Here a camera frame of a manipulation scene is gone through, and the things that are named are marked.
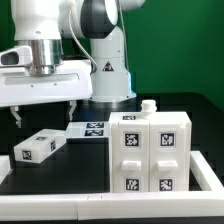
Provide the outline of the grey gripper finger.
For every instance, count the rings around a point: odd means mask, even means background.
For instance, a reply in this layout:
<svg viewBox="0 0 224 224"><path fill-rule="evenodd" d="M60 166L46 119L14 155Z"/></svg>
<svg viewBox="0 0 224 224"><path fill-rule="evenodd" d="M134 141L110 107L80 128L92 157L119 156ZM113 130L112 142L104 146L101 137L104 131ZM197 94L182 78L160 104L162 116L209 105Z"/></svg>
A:
<svg viewBox="0 0 224 224"><path fill-rule="evenodd" d="M13 117L16 120L16 125L21 128L22 127L22 118L19 115L19 107L18 106L11 106L10 107L10 112L13 115Z"/></svg>
<svg viewBox="0 0 224 224"><path fill-rule="evenodd" d="M69 110L68 110L68 117L69 117L69 121L73 120L73 113L75 111L77 107L77 101L73 100L69 102Z"/></svg>

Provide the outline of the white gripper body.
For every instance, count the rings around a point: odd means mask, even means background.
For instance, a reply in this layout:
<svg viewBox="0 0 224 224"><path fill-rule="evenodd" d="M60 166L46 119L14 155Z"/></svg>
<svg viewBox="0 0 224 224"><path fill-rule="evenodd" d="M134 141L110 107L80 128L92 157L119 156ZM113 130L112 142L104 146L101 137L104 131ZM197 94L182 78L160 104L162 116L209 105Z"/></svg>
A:
<svg viewBox="0 0 224 224"><path fill-rule="evenodd" d="M92 95L89 60L66 60L54 75L30 76L25 68L0 69L0 107L87 99Z"/></svg>

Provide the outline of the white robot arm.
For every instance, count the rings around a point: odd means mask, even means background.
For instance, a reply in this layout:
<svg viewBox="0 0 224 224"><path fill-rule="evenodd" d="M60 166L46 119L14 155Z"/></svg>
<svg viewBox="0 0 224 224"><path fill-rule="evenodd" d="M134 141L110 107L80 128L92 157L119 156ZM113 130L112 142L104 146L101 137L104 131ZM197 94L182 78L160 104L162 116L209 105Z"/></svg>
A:
<svg viewBox="0 0 224 224"><path fill-rule="evenodd" d="M13 48L0 52L0 108L78 100L115 107L131 87L122 13L145 0L11 0Z"/></svg>

